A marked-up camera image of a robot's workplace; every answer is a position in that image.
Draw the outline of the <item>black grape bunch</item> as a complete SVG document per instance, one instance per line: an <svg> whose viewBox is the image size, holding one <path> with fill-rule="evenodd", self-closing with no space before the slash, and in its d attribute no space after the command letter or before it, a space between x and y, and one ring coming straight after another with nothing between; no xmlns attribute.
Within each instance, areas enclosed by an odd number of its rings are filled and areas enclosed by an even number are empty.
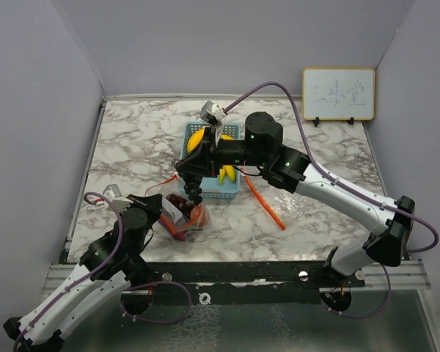
<svg viewBox="0 0 440 352"><path fill-rule="evenodd" d="M202 203L202 177L191 174L183 174L183 181L183 189L188 196L188 200L191 201L194 206L200 205Z"/></svg>

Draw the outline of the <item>dark purple grape bunch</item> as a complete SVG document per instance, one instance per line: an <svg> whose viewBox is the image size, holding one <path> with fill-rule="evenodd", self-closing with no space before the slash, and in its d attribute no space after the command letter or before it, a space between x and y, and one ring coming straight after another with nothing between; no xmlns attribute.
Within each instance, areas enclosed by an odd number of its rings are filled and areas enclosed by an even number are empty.
<svg viewBox="0 0 440 352"><path fill-rule="evenodd" d="M171 202L185 217L191 218L191 211L194 208L194 204L192 201L176 195L176 194L168 194L166 196L167 200Z"/></svg>

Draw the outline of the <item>clear orange zipper bag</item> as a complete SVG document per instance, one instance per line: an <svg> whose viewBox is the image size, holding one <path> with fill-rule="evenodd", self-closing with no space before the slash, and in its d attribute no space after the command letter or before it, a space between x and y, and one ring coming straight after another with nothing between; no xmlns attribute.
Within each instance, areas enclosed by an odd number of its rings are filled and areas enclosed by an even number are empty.
<svg viewBox="0 0 440 352"><path fill-rule="evenodd" d="M183 186L184 184L178 175L174 174L168 180L149 187L144 195L152 196L154 194L162 194L164 198L162 201L161 217L158 220L158 223L171 236L176 232L187 231L188 237L186 241L193 241L194 233L208 229L211 225L211 219L208 227L202 229L195 228L191 225L190 219L185 217L171 202L167 200L166 196L168 194L176 194L188 199L188 196L184 193Z"/></svg>

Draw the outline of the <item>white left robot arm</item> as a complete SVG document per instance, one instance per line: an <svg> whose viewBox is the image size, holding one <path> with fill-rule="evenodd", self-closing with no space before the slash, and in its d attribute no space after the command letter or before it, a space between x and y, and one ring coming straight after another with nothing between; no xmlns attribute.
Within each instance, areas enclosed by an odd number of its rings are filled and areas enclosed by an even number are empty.
<svg viewBox="0 0 440 352"><path fill-rule="evenodd" d="M147 233L162 213L162 195L87 192L91 205L107 205L117 217L112 229L92 242L68 277L38 307L10 318L4 330L14 351L60 351L64 341L103 304L131 288L143 287L149 268L142 259Z"/></svg>

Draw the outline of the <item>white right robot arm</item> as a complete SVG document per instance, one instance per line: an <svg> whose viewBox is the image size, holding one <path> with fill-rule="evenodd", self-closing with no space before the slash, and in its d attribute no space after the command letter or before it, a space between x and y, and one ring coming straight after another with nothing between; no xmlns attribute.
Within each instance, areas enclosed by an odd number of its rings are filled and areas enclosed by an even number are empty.
<svg viewBox="0 0 440 352"><path fill-rule="evenodd" d="M199 144L175 164L190 200L198 205L204 177L219 175L223 166L255 166L269 185L322 202L359 222L368 238L332 249L322 269L323 281L338 287L372 263L400 265L411 233L415 203L366 191L314 165L311 158L282 142L283 127L266 112L246 118L243 140L217 140L211 127Z"/></svg>

